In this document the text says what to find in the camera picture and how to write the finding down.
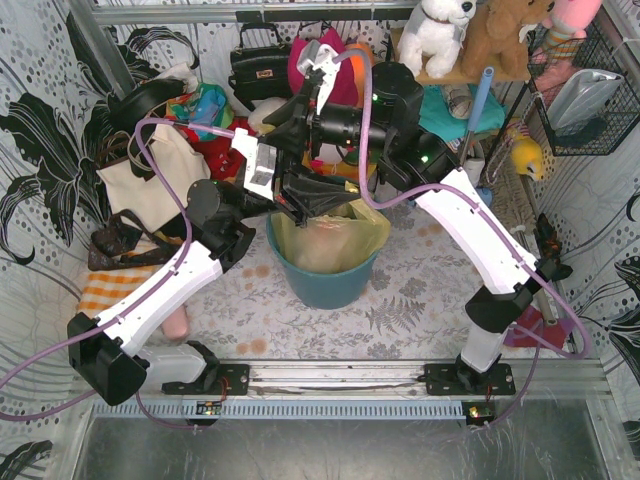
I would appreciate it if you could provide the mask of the yellow trash bag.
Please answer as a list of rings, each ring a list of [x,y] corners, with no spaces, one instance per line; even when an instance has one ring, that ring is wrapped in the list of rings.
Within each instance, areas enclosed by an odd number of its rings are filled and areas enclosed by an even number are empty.
[[[295,267],[337,274],[362,265],[387,242],[391,224],[357,198],[297,226],[283,213],[271,216],[277,251]]]

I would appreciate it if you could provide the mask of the teal trash bin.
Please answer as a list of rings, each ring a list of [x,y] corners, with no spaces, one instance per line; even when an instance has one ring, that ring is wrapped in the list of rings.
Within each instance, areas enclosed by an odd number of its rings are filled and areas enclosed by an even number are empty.
[[[346,307],[359,298],[369,281],[374,262],[382,248],[362,265],[343,273],[306,272],[289,263],[277,251],[271,216],[266,221],[268,243],[284,269],[289,287],[304,305],[316,309],[334,310]]]

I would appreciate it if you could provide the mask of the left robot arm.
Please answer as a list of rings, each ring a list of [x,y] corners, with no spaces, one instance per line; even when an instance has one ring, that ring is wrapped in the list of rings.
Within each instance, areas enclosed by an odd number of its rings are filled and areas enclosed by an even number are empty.
[[[244,219],[281,210],[303,225],[360,194],[356,186],[304,167],[285,172],[279,186],[278,198],[269,200],[226,181],[196,181],[187,193],[191,237],[118,304],[94,318],[80,313],[69,321],[69,363],[108,405],[123,403],[143,386],[169,395],[227,393],[220,362],[202,343],[157,350],[145,344],[193,294],[244,257],[256,234]]]

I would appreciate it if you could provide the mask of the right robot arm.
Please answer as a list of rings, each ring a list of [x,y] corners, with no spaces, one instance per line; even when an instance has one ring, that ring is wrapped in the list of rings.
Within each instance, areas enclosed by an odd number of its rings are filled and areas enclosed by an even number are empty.
[[[377,149],[378,168],[433,217],[477,268],[482,286],[466,303],[467,341],[451,363],[429,366],[424,382],[432,395],[511,395],[501,349],[508,329],[544,287],[553,266],[524,250],[479,197],[456,157],[438,138],[418,131],[421,86],[397,62],[367,65],[361,108],[330,102],[339,61],[307,61],[300,91],[267,117],[272,131],[248,160],[244,186],[271,201],[298,224],[344,204],[337,181],[312,172],[303,159],[324,144],[356,146],[358,195],[371,200],[368,154]]]

